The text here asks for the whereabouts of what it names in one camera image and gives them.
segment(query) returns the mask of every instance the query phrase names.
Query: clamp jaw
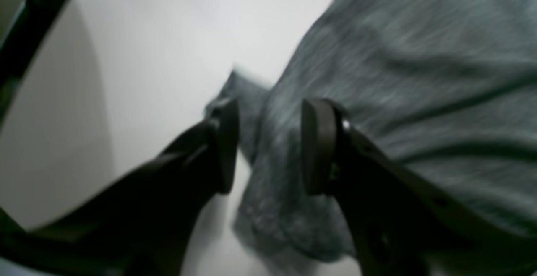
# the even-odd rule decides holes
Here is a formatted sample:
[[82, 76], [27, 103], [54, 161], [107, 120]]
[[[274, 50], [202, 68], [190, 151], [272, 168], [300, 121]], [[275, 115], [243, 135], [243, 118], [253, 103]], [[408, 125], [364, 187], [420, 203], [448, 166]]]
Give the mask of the clamp jaw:
[[25, 232], [0, 210], [0, 256], [66, 276], [177, 276], [198, 214], [234, 179], [238, 105], [211, 116], [85, 205]]
[[302, 105], [302, 168], [310, 195], [333, 195], [364, 276], [530, 276], [537, 240], [488, 223], [390, 161], [330, 100]]

